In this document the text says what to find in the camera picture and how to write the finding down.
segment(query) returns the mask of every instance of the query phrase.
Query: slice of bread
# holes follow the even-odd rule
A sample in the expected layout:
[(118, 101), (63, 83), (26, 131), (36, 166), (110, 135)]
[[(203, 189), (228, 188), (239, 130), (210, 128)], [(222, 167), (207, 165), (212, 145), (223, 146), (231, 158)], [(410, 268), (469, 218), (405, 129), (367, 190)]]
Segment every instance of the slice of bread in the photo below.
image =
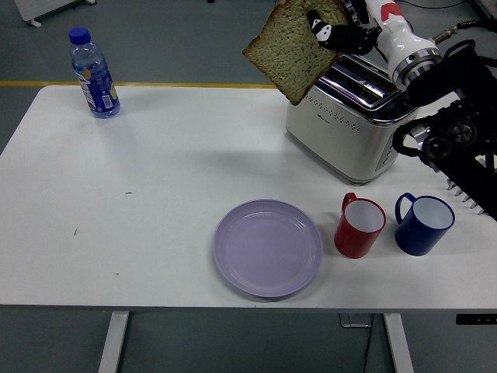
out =
[(308, 12), (330, 25), (352, 21), (341, 0), (286, 0), (269, 14), (261, 33), (242, 51), (293, 105), (336, 62), (339, 53), (321, 47), (311, 32)]

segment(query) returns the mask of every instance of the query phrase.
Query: plastic bottle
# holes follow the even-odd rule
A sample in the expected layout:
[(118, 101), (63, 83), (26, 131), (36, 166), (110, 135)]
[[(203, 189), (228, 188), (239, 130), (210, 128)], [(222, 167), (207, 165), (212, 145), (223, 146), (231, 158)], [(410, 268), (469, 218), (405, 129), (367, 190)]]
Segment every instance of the plastic bottle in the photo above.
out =
[(72, 43), (72, 67), (90, 110), (97, 118), (113, 117), (119, 113), (120, 102), (103, 53), (85, 27), (69, 31), (69, 39)]

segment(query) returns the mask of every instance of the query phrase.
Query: blue mug handle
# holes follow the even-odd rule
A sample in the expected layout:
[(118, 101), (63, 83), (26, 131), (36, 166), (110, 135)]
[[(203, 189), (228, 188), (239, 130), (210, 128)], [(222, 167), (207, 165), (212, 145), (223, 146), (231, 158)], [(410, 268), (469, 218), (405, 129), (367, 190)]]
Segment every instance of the blue mug handle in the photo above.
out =
[(401, 216), (401, 203), (404, 198), (410, 200), (412, 204), (414, 204), (414, 201), (416, 200), (416, 197), (414, 197), (410, 193), (404, 193), (398, 198), (397, 202), (395, 203), (395, 219), (397, 220), (398, 224), (401, 224), (402, 220), (404, 220), (404, 218)]

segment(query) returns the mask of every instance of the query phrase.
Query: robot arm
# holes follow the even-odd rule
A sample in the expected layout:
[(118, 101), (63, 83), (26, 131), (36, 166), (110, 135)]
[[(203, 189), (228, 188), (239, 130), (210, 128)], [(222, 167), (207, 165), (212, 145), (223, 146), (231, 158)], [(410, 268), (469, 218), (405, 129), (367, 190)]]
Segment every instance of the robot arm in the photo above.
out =
[[(413, 106), (425, 106), (450, 92), (458, 94), (460, 99), (450, 107), (399, 127), (393, 146), (397, 152), (417, 156), (445, 173), (497, 220), (497, 79), (474, 52), (474, 42), (456, 45), (442, 58), (433, 40), (412, 32), (393, 1), (345, 3), (356, 11), (355, 20), (373, 28), (327, 25), (316, 12), (310, 12), (311, 31), (318, 42), (347, 54), (367, 54), (376, 46), (388, 62), (392, 82), (406, 91)], [(417, 140), (419, 149), (404, 146), (406, 135)]]

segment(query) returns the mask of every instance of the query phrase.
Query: purple plate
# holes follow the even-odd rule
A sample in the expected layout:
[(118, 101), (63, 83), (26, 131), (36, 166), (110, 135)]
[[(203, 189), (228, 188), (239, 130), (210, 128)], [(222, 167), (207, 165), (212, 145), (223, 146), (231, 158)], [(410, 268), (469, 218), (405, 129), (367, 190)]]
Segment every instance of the purple plate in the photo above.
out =
[(323, 245), (314, 222), (278, 200), (252, 200), (224, 216), (214, 236), (214, 258), (237, 288), (264, 298), (289, 295), (316, 275)]

